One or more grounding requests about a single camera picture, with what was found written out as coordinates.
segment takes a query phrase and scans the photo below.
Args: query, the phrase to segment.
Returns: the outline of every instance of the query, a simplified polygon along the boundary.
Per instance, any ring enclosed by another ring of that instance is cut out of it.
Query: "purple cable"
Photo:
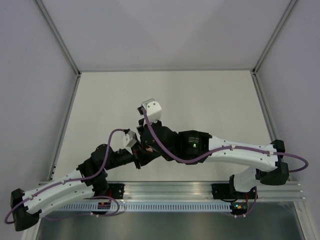
[[[228,149],[232,149],[232,146],[223,146],[223,147],[218,147],[218,148],[215,148],[215,149],[212,149],[204,154],[202,154],[201,156],[198,156],[194,159],[191,159],[191,160],[185,160],[185,159],[181,159],[177,156],[175,156],[173,153],[171,153],[166,147],[165,145],[163,145],[163,143],[160,141],[160,139],[157,137],[155,131],[153,130],[152,126],[151,126],[151,123],[149,121],[149,118],[147,116],[147,111],[145,108],[142,108],[142,113],[143,113],[143,116],[144,116],[144,119],[145,119],[145,122],[146,122],[146,125],[148,126],[149,128],[149,131],[153,137],[153,139],[156,141],[156,143],[159,145],[159,147],[166,153],[168,154],[171,158],[173,158],[174,160],[176,160],[177,162],[179,163],[183,163],[183,164],[193,164],[193,163],[196,163],[198,161],[200,161],[201,159],[205,158],[205,157],[208,157],[209,155],[215,153],[215,152],[218,152],[218,151],[221,151],[221,150],[228,150]],[[248,147],[248,146],[235,146],[235,149],[242,149],[242,150],[247,150],[247,151],[252,151],[252,152],[257,152],[257,153],[261,153],[261,154],[270,154],[269,151],[265,151],[265,150],[260,150],[260,149],[256,149],[256,148],[253,148],[253,147]],[[298,169],[294,169],[294,170],[290,170],[289,173],[295,173],[295,172],[300,172],[304,169],[306,169],[308,166],[309,166],[309,163],[306,159],[304,159],[303,157],[301,156],[297,156],[297,155],[294,155],[294,154],[291,154],[291,153],[285,153],[285,152],[274,152],[273,153],[274,155],[279,155],[279,156],[288,156],[288,157],[292,157],[292,158],[296,158],[296,159],[299,159],[301,160],[302,162],[304,162],[304,166],[301,167],[301,168],[298,168]]]
[[[113,197],[110,197],[110,196],[93,196],[93,197],[90,197],[89,199],[110,199],[110,200],[114,201],[115,204],[116,204],[116,210],[114,212],[108,213],[108,214],[93,214],[95,216],[99,215],[101,217],[111,217],[111,216],[117,215],[117,212],[120,210],[119,202],[117,200],[115,200]],[[88,215],[91,215],[91,213],[79,213],[79,214],[76,214],[76,215],[65,216],[65,217],[61,217],[61,218],[50,218],[50,217],[45,216],[44,218],[49,220],[49,221],[60,221],[60,220],[68,219],[68,218],[79,217],[79,216],[88,216]]]
[[[95,178],[96,176],[98,176],[98,175],[103,171],[103,169],[104,169],[104,167],[105,167],[105,165],[106,165],[106,163],[107,163],[107,158],[108,158],[109,149],[110,149],[110,144],[111,144],[111,139],[112,139],[113,134],[114,134],[115,132],[124,132],[124,131],[125,131],[124,129],[118,128],[118,129],[113,130],[113,131],[110,133],[109,139],[108,139],[108,145],[107,145],[106,151],[105,151],[104,160],[103,160],[103,163],[102,163],[99,171],[97,171],[94,175],[91,175],[91,176],[79,177],[79,178],[74,178],[74,179],[68,179],[68,180],[66,180],[66,181],[64,181],[64,182],[65,182],[65,183],[69,183],[69,182],[73,182],[73,181],[89,180],[89,179],[93,179],[93,178]],[[34,198],[34,197],[36,197],[37,195],[43,193],[44,191],[46,191],[46,190],[48,190],[48,189],[51,189],[51,188],[53,188],[53,187],[55,187],[55,186],[58,186],[58,185],[60,185],[60,184],[62,184],[62,182],[56,182],[56,183],[54,183],[54,184],[52,184],[52,185],[50,185],[50,186],[47,186],[47,187],[41,189],[40,191],[36,192],[35,194],[33,194],[33,195],[31,195],[31,196]],[[15,223],[14,221],[8,221],[8,218],[10,217],[10,215],[11,215],[19,206],[21,206],[22,204],[24,204],[25,202],[27,202],[27,201],[29,201],[29,200],[30,200],[30,198],[27,197],[25,200],[19,202],[16,206],[14,206],[14,207],[9,211],[9,213],[5,216],[5,218],[4,218],[4,223],[5,223],[5,224],[13,224],[13,223]]]

